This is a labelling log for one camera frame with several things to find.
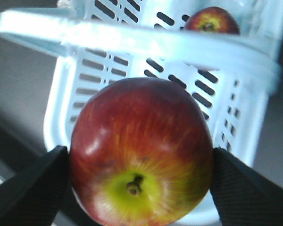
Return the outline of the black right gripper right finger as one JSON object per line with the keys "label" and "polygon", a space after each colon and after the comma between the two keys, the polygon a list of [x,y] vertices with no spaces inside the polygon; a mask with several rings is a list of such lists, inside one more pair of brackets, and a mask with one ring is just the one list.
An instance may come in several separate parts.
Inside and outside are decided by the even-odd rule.
{"label": "black right gripper right finger", "polygon": [[215,148],[210,192],[224,226],[283,226],[283,188]]}

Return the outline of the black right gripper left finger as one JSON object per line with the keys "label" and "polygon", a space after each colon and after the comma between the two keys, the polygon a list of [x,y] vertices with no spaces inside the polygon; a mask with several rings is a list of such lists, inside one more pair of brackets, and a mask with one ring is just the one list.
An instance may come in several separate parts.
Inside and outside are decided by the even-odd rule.
{"label": "black right gripper left finger", "polygon": [[67,147],[56,146],[0,184],[0,226],[50,226],[67,187]]}

